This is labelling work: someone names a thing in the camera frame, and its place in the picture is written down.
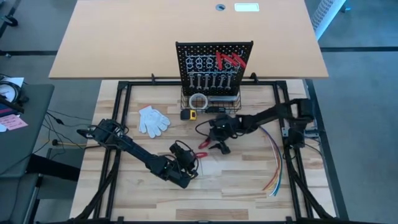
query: floor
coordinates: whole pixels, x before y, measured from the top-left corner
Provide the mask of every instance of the floor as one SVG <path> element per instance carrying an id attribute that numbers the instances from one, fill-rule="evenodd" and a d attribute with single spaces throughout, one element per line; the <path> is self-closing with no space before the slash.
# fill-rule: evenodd
<path id="1" fill-rule="evenodd" d="M 0 14 L 15 0 L 7 0 Z M 1 50 L 57 50 L 75 0 L 22 0 L 14 16 L 18 27 L 9 27 L 0 39 Z M 319 0 L 306 0 L 311 14 Z M 338 14 L 322 38 L 321 47 L 398 45 L 398 1 L 350 0 L 352 10 Z M 26 77 L 28 83 L 52 83 L 55 93 L 50 109 L 91 119 L 99 80 L 49 80 L 55 56 L 0 57 L 0 73 Z M 330 78 L 315 80 L 315 90 L 328 133 L 333 160 L 351 220 L 396 223 L 398 215 L 398 52 L 324 53 Z M 74 108 L 84 107 L 77 112 Z M 89 121 L 62 117 L 65 123 Z M 71 128 L 57 131 L 76 143 L 84 139 Z M 42 130 L 38 145 L 47 140 Z M 68 218 L 71 198 L 44 200 L 37 221 Z"/>

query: light wood tabletop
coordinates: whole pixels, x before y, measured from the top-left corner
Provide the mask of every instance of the light wood tabletop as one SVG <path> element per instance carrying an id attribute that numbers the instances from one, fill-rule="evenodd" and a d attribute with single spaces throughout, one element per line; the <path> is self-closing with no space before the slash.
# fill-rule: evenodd
<path id="1" fill-rule="evenodd" d="M 116 96 L 117 80 L 102 81 L 93 118 L 98 124 L 103 118 L 111 118 Z M 289 96 L 305 98 L 301 80 L 287 80 Z M 274 94 L 270 86 L 242 86 L 242 109 L 240 114 L 255 114 L 274 106 Z M 138 131 L 138 111 L 146 105 L 166 115 L 171 125 L 155 139 Z M 123 104 L 120 106 L 121 117 Z M 127 116 L 128 135 L 136 143 L 153 154 L 169 152 L 169 147 L 179 139 L 195 152 L 209 152 L 202 158 L 199 176 L 186 189 L 165 182 L 154 176 L 145 165 L 123 152 L 114 199 L 112 220 L 124 216 L 125 220 L 285 220 L 294 217 L 292 196 L 284 163 L 282 184 L 276 197 L 270 190 L 262 189 L 271 180 L 276 163 L 269 140 L 261 130 L 226 141 L 231 149 L 228 155 L 219 150 L 199 150 L 197 146 L 204 137 L 194 127 L 214 115 L 199 114 L 198 121 L 181 121 L 180 86 L 133 86 Z M 279 147 L 282 147 L 280 127 L 277 121 L 265 124 Z M 207 132 L 208 126 L 200 127 Z M 307 143 L 318 148 L 317 142 Z M 309 147 L 301 149 L 308 187 L 315 198 L 331 215 L 335 215 L 331 193 L 326 178 L 323 160 L 318 152 Z M 73 201 L 70 216 L 77 216 L 98 189 L 104 149 L 88 149 Z M 302 213 L 305 213 L 301 191 L 298 189 Z M 104 216 L 107 192 L 103 199 L 101 217 Z"/>
<path id="2" fill-rule="evenodd" d="M 253 2 L 77 1 L 50 78 L 175 78 L 176 42 L 250 41 L 245 76 L 327 77 L 304 0 L 258 1 L 255 12 L 236 8 Z"/>

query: pink paper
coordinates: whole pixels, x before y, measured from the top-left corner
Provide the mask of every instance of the pink paper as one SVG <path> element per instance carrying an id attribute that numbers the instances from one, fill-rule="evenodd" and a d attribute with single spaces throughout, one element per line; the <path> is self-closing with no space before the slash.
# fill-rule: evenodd
<path id="1" fill-rule="evenodd" d="M 8 130 L 14 130 L 27 126 L 27 123 L 16 115 L 8 115 L 0 118 L 0 124 L 4 125 Z"/>

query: pegboard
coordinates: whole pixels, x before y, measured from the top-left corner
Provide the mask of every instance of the pegboard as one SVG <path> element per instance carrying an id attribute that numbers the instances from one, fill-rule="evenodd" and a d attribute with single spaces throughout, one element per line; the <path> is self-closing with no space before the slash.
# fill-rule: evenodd
<path id="1" fill-rule="evenodd" d="M 219 70 L 216 52 L 225 54 L 231 58 L 233 58 L 232 53 L 235 53 L 245 64 L 248 64 L 253 41 L 220 43 L 176 42 L 175 45 L 183 89 L 182 92 L 185 96 L 190 96 L 195 93 L 203 93 L 206 96 L 236 96 L 238 94 L 244 68 L 240 63 L 238 63 L 237 66 L 233 66 L 227 60 L 222 60 L 223 69 Z M 208 77 L 207 90 L 205 89 L 206 77 Z M 230 89 L 227 88 L 228 77 L 230 77 Z"/>

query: tape measure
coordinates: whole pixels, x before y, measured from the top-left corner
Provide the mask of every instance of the tape measure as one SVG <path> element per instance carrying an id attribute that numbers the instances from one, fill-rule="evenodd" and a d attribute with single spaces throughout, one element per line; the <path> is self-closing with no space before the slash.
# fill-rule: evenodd
<path id="1" fill-rule="evenodd" d="M 197 112 L 195 110 L 184 109 L 181 110 L 180 119 L 183 121 L 196 121 L 197 120 Z"/>

